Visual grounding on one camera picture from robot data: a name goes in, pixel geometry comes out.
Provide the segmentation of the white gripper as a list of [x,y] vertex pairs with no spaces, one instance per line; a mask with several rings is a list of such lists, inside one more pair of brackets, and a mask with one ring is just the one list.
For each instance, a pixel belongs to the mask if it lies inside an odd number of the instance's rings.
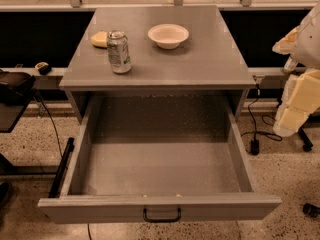
[[[293,54],[299,27],[277,41],[272,51],[278,54]],[[293,135],[320,108],[320,71],[307,69],[300,76],[290,75],[285,83],[281,104],[278,107],[273,131],[281,137]]]

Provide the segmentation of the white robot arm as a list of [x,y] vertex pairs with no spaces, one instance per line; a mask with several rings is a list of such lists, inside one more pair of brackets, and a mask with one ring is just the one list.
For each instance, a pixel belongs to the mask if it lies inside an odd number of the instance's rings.
[[317,4],[273,52],[289,55],[283,68],[289,74],[273,131],[281,137],[296,133],[320,108],[320,4]]

